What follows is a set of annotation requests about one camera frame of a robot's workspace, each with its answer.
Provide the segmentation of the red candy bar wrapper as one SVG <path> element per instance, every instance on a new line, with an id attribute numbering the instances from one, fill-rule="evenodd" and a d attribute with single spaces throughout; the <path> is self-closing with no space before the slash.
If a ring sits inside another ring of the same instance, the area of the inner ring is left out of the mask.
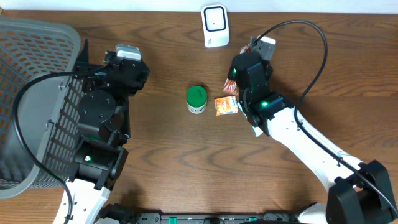
<path id="1" fill-rule="evenodd" d="M 240 49 L 239 53 L 242 54 L 242 53 L 246 53 L 246 52 L 251 52 L 252 51 L 252 43 L 254 41 L 255 41 L 255 38 L 251 37 L 249 43 L 247 45 L 245 45 L 244 47 L 242 47 Z M 224 83 L 223 91 L 226 94 L 234 95 L 236 97 L 238 97 L 238 95 L 239 95 L 239 87 L 237 86 L 237 84 L 234 80 L 231 80 L 229 78 L 227 78 Z"/>

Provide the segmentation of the orange snack packet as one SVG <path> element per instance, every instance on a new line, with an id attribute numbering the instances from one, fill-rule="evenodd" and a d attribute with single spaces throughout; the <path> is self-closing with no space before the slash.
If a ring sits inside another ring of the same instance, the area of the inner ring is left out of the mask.
<path id="1" fill-rule="evenodd" d="M 215 99 L 216 115 L 222 116 L 227 114 L 235 114 L 239 111 L 236 97 L 226 96 Z"/>

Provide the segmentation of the green lid jar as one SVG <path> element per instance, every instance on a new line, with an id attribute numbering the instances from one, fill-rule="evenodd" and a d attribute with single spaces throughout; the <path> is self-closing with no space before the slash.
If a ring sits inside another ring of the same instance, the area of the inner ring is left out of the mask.
<path id="1" fill-rule="evenodd" d="M 202 86 L 191 86 L 186 93 L 186 102 L 189 112 L 200 114 L 207 106 L 208 94 Z"/>

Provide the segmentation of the light blue tissue pack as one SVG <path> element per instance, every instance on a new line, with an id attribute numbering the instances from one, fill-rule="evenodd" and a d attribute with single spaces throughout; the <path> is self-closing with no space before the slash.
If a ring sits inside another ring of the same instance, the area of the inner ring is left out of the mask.
<path id="1" fill-rule="evenodd" d="M 244 117 L 247 119 L 247 115 L 246 113 L 243 111 L 242 106 L 238 105 L 238 108 L 240 110 L 240 112 L 242 112 L 242 114 L 244 115 Z M 256 135 L 256 137 L 259 137 L 260 135 L 262 135 L 264 132 L 261 130 L 261 128 L 259 127 L 254 127 L 252 126 L 252 129 L 254 131 L 254 134 Z"/>

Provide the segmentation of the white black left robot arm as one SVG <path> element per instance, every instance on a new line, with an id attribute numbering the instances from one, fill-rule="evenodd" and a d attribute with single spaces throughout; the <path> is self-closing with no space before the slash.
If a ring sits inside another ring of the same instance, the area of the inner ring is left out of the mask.
<path id="1" fill-rule="evenodd" d="M 74 70 L 83 82 L 77 123 L 81 138 L 54 222 L 135 223 L 137 217 L 127 207 L 106 202 L 128 157 L 129 97 L 143 89 L 149 67 L 138 47 L 118 44 L 105 53 L 103 65 L 90 64 L 84 47 Z"/>

